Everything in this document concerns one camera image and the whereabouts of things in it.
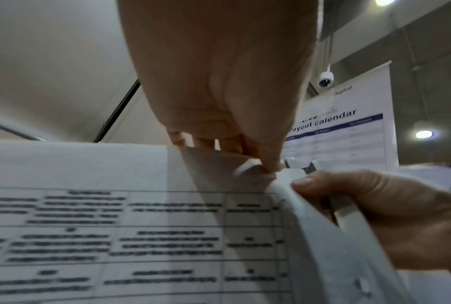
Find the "security camera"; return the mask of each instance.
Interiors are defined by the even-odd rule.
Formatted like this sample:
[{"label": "security camera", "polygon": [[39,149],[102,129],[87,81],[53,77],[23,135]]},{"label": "security camera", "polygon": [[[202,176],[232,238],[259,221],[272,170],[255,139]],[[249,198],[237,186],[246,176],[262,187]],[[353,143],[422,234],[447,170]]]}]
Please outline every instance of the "security camera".
[{"label": "security camera", "polygon": [[334,82],[334,74],[332,72],[322,72],[319,76],[318,85],[321,88],[328,88]]}]

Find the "white ceiling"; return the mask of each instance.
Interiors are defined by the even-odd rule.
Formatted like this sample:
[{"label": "white ceiling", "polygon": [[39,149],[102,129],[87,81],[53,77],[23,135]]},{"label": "white ceiling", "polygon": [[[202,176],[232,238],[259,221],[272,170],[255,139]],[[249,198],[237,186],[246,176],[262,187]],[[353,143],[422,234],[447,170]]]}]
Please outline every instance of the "white ceiling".
[{"label": "white ceiling", "polygon": [[92,141],[136,79],[114,0],[0,0],[0,124]]}]

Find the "finger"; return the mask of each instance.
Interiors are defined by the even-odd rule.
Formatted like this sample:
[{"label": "finger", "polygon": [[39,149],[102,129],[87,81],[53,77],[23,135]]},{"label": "finger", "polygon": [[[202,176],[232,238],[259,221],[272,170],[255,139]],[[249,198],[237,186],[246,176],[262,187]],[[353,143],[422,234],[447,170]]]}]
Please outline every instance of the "finger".
[{"label": "finger", "polygon": [[258,144],[257,149],[262,166],[269,172],[281,171],[281,150],[283,142]]},{"label": "finger", "polygon": [[257,146],[257,143],[244,134],[241,135],[240,139],[242,144],[242,154],[259,158],[259,147]]},{"label": "finger", "polygon": [[216,148],[216,141],[214,139],[204,139],[199,137],[192,137],[194,147],[214,150]]},{"label": "finger", "polygon": [[324,197],[336,193],[361,195],[371,191],[381,179],[368,170],[351,172],[317,171],[292,182],[292,188],[304,197]]},{"label": "finger", "polygon": [[242,135],[219,139],[219,147],[224,152],[242,154]]},{"label": "finger", "polygon": [[167,131],[167,134],[169,135],[170,141],[172,141],[172,144],[174,146],[180,146],[180,147],[186,147],[186,139],[184,137],[184,134],[182,132],[169,132]]}]

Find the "ceiling light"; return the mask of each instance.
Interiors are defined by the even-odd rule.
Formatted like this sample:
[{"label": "ceiling light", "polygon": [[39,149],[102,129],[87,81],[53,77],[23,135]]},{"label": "ceiling light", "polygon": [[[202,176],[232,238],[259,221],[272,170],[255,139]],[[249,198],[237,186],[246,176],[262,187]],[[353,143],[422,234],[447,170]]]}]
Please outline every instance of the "ceiling light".
[{"label": "ceiling light", "polygon": [[424,138],[432,137],[432,135],[434,135],[434,132],[432,132],[431,130],[422,130],[422,131],[418,131],[415,134],[415,137],[419,138],[419,139],[424,139]]},{"label": "ceiling light", "polygon": [[394,2],[395,0],[375,0],[375,3],[377,3],[380,7],[385,7]]}]

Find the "paper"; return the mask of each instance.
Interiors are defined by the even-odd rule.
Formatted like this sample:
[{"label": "paper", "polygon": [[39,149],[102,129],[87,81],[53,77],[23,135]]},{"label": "paper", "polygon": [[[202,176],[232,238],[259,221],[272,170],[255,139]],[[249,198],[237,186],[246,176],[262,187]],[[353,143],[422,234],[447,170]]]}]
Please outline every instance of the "paper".
[{"label": "paper", "polygon": [[399,165],[389,66],[377,68],[302,104],[283,158],[306,167],[396,170]]},{"label": "paper", "polygon": [[0,303],[386,303],[362,253],[290,189],[304,172],[257,163],[0,143]]}]

